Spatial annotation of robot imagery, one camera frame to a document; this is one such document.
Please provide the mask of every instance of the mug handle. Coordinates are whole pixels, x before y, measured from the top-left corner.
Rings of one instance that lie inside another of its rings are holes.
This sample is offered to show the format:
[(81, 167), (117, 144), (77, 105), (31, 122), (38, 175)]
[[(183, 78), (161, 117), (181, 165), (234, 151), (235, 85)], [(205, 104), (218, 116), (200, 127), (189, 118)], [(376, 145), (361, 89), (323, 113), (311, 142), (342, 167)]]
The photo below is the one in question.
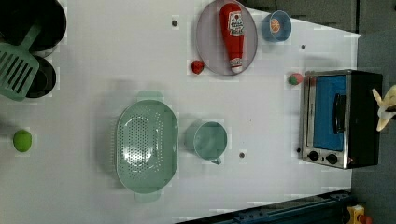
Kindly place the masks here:
[(221, 158), (218, 157), (217, 159), (215, 159), (215, 160), (213, 160), (211, 162), (215, 163), (216, 165), (220, 165), (221, 164)]

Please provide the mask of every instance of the toaster oven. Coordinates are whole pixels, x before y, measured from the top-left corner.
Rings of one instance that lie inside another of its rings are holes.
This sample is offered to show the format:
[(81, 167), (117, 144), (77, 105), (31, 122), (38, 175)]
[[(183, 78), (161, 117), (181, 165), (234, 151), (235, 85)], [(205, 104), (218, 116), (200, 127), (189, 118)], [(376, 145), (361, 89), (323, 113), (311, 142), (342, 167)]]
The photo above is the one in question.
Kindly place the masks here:
[(308, 72), (304, 86), (303, 160), (349, 169), (378, 164), (382, 75), (354, 70)]

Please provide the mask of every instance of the oven handle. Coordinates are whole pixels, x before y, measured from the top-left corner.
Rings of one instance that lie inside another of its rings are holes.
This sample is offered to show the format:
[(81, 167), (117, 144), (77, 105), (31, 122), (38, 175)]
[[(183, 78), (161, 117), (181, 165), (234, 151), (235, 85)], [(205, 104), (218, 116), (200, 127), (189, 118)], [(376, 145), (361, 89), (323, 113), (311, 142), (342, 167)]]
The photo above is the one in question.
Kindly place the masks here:
[(335, 94), (334, 104), (332, 107), (332, 127), (334, 134), (342, 133), (346, 129), (345, 114), (346, 114), (347, 97), (339, 93)]

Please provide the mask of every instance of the black pan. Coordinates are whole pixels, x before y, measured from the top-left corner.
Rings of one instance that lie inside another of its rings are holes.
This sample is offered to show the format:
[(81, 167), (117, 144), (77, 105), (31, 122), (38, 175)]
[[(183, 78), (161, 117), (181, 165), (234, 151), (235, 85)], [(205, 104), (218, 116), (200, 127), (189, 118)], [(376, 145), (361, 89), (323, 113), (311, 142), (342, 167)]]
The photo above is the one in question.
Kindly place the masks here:
[(35, 56), (40, 68), (35, 75), (32, 86), (27, 92), (27, 98), (40, 98), (50, 93), (56, 84), (56, 73), (52, 65), (45, 59)]
[(34, 21), (41, 33), (30, 51), (55, 47), (64, 37), (66, 16), (57, 0), (4, 0), (0, 6), (0, 35), (10, 44), (19, 45)]

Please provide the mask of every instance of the red ball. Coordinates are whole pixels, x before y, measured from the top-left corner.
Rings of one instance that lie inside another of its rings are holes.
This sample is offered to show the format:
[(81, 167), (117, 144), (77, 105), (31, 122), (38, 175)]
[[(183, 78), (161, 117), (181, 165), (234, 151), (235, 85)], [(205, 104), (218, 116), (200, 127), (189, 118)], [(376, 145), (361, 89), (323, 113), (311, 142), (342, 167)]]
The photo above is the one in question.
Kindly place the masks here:
[(294, 86), (300, 84), (303, 81), (304, 81), (304, 77), (300, 73), (293, 73), (289, 77), (289, 84), (294, 85)]

